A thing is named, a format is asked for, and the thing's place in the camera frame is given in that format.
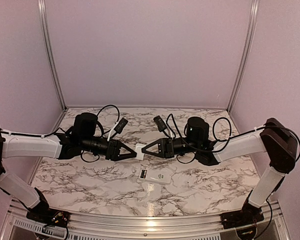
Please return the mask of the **white battery cover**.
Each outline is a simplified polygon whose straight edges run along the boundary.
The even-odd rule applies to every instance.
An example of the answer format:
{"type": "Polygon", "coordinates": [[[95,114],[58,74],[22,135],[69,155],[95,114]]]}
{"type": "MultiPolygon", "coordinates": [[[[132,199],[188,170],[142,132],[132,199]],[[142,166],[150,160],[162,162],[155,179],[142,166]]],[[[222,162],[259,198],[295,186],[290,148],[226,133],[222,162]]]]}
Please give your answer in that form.
{"type": "Polygon", "coordinates": [[[144,159],[144,153],[142,152],[142,148],[144,148],[146,145],[145,144],[141,144],[141,143],[137,143],[135,145],[135,149],[134,151],[136,152],[136,159],[137,160],[143,160],[144,159]]]}

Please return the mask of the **white remote control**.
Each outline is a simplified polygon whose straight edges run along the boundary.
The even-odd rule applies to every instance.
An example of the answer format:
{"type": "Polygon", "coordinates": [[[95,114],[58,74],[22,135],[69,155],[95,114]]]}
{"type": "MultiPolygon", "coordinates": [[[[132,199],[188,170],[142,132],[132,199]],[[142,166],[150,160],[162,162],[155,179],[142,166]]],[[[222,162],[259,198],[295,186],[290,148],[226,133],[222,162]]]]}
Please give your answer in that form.
{"type": "Polygon", "coordinates": [[[171,182],[172,175],[164,170],[141,169],[138,175],[138,180],[167,185],[171,182]],[[142,174],[142,170],[147,170],[146,174],[142,174]]]}

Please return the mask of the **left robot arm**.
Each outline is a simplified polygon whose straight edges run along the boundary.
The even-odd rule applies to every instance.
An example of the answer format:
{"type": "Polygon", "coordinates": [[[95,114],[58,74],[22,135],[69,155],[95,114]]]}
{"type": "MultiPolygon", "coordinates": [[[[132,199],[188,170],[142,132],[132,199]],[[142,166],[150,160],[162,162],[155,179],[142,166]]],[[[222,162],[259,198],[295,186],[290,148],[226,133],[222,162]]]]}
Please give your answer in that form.
{"type": "Polygon", "coordinates": [[[53,210],[43,194],[18,176],[8,173],[2,160],[13,157],[70,160],[81,156],[83,152],[104,156],[114,162],[137,156],[133,149],[119,140],[95,136],[96,128],[103,130],[98,116],[89,112],[77,115],[73,126],[64,133],[36,135],[4,131],[0,128],[0,189],[21,201],[41,222],[50,222],[54,216],[53,210]]]}

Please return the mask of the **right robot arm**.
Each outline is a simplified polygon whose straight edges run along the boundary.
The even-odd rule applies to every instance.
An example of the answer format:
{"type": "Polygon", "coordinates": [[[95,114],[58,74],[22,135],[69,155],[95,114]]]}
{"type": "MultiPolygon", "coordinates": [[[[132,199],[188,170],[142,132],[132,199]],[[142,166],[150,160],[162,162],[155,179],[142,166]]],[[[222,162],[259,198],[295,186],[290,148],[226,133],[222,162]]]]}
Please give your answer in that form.
{"type": "Polygon", "coordinates": [[[144,154],[162,159],[193,152],[194,158],[205,166],[250,155],[267,153],[269,166],[255,188],[248,195],[237,219],[242,224],[253,220],[268,197],[281,185],[285,176],[295,167],[300,158],[300,139],[275,118],[269,118],[262,126],[239,135],[229,135],[225,140],[209,140],[210,126],[202,118],[194,116],[187,120],[185,135],[160,138],[148,145],[137,144],[137,157],[144,154]]]}

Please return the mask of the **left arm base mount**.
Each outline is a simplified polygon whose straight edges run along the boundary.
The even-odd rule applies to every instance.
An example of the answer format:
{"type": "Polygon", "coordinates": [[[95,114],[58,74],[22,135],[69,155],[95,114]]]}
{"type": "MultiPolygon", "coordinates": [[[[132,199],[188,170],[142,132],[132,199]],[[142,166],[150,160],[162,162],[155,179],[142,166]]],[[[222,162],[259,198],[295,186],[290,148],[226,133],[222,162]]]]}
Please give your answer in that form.
{"type": "Polygon", "coordinates": [[[42,208],[42,209],[31,209],[27,212],[26,218],[45,224],[46,226],[56,226],[65,228],[68,226],[70,213],[68,211],[53,209],[53,208],[42,208]]]}

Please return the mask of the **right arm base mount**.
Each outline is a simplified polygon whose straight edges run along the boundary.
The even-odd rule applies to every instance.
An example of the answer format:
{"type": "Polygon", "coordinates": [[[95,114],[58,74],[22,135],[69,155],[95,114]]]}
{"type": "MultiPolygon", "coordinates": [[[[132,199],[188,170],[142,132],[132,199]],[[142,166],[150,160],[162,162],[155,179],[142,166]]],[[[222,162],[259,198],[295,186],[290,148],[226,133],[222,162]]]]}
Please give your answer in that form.
{"type": "Polygon", "coordinates": [[[246,200],[240,210],[222,213],[220,219],[224,229],[231,229],[256,224],[265,218],[261,207],[257,208],[246,200]]]}

